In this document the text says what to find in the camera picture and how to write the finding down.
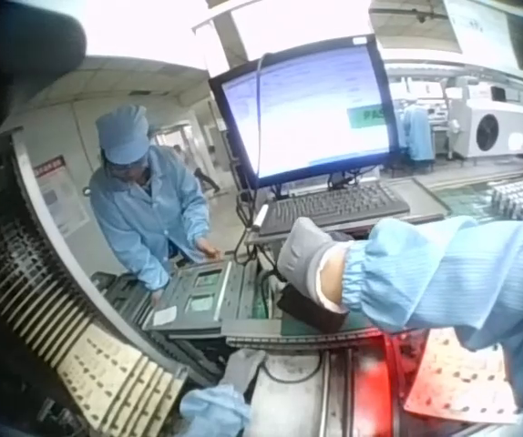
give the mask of white sticker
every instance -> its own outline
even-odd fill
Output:
[[[166,325],[171,323],[177,318],[177,306],[168,307],[164,310],[159,310],[154,312],[154,319],[152,323],[154,326]]]

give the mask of monitor screen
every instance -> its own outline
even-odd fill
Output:
[[[259,157],[256,72],[224,81],[221,88],[254,174],[260,159],[259,180],[263,182],[296,170],[337,162],[346,162],[348,167],[360,158],[386,156],[392,130],[384,114],[383,102],[390,103],[386,80],[385,84],[386,97],[367,44],[263,67]]]

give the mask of gray glove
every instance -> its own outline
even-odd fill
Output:
[[[265,360],[265,356],[265,351],[251,349],[240,349],[234,352],[229,357],[225,374],[219,381],[219,385],[230,384],[239,393],[245,393],[258,368]]]

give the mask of production line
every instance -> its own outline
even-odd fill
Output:
[[[523,152],[523,121],[509,126],[499,115],[523,109],[494,91],[475,100],[468,79],[456,85],[465,98],[451,116],[441,102],[426,111],[437,126],[459,119],[451,125],[456,153]],[[466,190],[484,202],[479,219],[522,220],[523,169],[437,185],[388,171],[364,178],[387,170],[401,147],[372,36],[263,56],[210,87],[255,193],[242,235],[248,255],[174,268],[156,304],[130,273],[84,273],[46,207],[20,129],[0,134],[0,355],[90,429],[114,437],[162,435],[187,391],[223,381],[239,349],[267,352],[248,395],[251,437],[487,435],[522,420],[500,347],[466,351],[452,329],[383,334],[361,311],[316,305],[266,261],[275,263],[299,217],[348,242],[367,238],[381,219],[424,224],[467,214],[455,207],[455,198],[459,207],[471,202]],[[493,109],[500,112],[490,117]],[[476,139],[465,120],[478,122]],[[323,121],[327,128],[308,134]],[[431,136],[429,126],[419,134]],[[326,187],[283,189],[322,175]]]

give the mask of computer monitor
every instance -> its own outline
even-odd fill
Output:
[[[354,36],[267,55],[210,80],[228,140],[251,187],[385,163],[398,150],[395,112],[374,36]]]

